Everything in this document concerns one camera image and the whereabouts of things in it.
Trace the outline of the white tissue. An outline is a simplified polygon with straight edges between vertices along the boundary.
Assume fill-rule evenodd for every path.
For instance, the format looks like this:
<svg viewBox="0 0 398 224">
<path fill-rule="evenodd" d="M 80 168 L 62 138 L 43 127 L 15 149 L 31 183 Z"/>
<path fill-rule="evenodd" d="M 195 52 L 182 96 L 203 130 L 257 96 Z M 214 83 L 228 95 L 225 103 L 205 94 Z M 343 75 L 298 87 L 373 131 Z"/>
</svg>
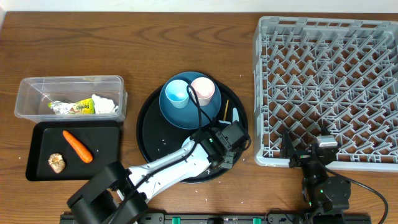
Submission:
<svg viewBox="0 0 398 224">
<path fill-rule="evenodd" d="M 94 103 L 94 110 L 96 114 L 110 114 L 115 113 L 119 106 L 113 100 L 100 97 L 96 94 L 91 96 Z"/>
</svg>

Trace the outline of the orange carrot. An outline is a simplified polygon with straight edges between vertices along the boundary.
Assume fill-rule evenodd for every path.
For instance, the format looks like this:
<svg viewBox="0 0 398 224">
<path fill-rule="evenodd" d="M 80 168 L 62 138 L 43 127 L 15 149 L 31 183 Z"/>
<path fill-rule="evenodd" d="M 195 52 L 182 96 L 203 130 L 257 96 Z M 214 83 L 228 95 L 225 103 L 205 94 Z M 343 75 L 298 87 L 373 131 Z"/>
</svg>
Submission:
<svg viewBox="0 0 398 224">
<path fill-rule="evenodd" d="M 71 145 L 78 157 L 84 163 L 90 163 L 93 160 L 91 152 L 75 136 L 66 130 L 63 130 L 62 134 L 65 140 L 69 143 L 69 145 Z"/>
</svg>

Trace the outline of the green snack wrapper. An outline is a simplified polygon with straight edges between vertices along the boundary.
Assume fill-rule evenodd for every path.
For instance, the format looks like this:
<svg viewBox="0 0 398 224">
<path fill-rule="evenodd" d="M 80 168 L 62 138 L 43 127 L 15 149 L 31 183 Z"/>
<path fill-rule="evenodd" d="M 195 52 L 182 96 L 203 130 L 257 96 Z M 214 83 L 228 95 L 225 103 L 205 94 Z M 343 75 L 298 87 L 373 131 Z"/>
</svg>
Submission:
<svg viewBox="0 0 398 224">
<path fill-rule="evenodd" d="M 87 98 L 76 103 L 64 103 L 61 101 L 53 101 L 47 104 L 55 114 L 94 114 L 94 101 Z"/>
</svg>

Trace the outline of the dried brown mushroom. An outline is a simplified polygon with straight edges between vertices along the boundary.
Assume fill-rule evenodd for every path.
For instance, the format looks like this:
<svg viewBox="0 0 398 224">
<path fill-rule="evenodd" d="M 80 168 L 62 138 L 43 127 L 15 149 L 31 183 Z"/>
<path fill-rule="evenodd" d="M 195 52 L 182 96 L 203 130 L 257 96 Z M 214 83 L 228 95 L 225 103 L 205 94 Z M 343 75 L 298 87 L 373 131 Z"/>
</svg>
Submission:
<svg viewBox="0 0 398 224">
<path fill-rule="evenodd" d="M 49 166 L 52 168 L 52 170 L 59 174 L 61 173 L 62 170 L 66 167 L 66 163 L 63 160 L 63 156 L 59 153 L 52 154 L 49 159 Z"/>
</svg>

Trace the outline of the light blue rice bowl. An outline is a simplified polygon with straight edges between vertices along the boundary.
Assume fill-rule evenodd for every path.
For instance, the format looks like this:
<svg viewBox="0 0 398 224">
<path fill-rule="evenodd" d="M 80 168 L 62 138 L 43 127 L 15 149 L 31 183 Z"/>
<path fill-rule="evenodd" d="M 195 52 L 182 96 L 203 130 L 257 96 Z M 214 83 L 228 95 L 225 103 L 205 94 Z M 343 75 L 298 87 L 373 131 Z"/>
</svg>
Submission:
<svg viewBox="0 0 398 224">
<path fill-rule="evenodd" d="M 190 141 L 191 141 L 190 137 L 186 138 L 186 140 L 184 140 L 184 142 L 182 143 L 182 147 L 184 147 L 184 145 L 186 145 L 186 143 L 188 143 Z"/>
</svg>

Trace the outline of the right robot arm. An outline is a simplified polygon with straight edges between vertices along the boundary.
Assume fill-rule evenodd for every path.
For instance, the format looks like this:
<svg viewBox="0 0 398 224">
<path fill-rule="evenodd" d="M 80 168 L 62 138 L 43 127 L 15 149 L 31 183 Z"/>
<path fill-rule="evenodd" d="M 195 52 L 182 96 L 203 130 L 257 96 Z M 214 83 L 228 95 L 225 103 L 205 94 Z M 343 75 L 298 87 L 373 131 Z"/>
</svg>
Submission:
<svg viewBox="0 0 398 224">
<path fill-rule="evenodd" d="M 289 160 L 289 167 L 303 172 L 302 195 L 308 204 L 293 223 L 344 223 L 343 211 L 349 209 L 351 184 L 342 177 L 330 177 L 326 165 L 336 160 L 341 146 L 325 128 L 306 149 L 296 149 L 285 129 L 282 134 L 281 158 Z"/>
</svg>

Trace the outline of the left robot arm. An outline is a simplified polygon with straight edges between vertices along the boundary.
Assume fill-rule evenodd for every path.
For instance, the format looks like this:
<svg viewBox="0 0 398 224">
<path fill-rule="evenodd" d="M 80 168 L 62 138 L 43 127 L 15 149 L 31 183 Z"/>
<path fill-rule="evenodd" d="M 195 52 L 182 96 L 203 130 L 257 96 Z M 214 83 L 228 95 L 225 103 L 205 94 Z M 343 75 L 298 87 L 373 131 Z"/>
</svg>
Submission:
<svg viewBox="0 0 398 224">
<path fill-rule="evenodd" d="M 220 130 L 199 129 L 175 152 L 141 166 L 107 165 L 74 193 L 67 205 L 77 223 L 134 223 L 148 202 L 174 184 L 219 167 L 228 154 L 251 143 L 248 132 L 234 121 Z"/>
</svg>

